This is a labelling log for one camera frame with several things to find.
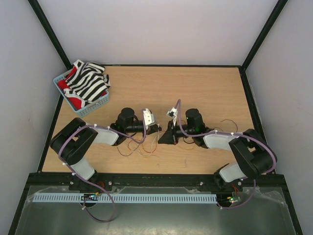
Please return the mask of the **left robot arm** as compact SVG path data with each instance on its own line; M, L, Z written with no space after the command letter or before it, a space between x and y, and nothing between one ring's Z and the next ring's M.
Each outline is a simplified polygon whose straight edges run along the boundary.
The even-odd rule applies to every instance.
M142 117L139 120L134 110L126 107L108 127L87 124L81 118L74 118L52 138L50 147L72 173L81 176L80 184L85 189L94 189L98 183L97 171L87 161L86 152L94 143L118 146L137 133L141 133L144 139L147 135L161 131L149 109L142 111Z

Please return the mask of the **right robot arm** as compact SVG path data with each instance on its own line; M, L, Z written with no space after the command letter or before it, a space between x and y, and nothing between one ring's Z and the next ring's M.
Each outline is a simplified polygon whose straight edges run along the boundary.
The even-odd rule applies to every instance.
M159 139L159 144L178 143L179 138L191 137L202 148L222 149L232 152L236 162L226 164L214 173L214 186L218 190L227 189L235 180L250 178L272 171L277 157L254 129L242 133L225 133L207 127L198 109L185 112L187 123L182 125L177 108L168 113L172 118L168 128Z

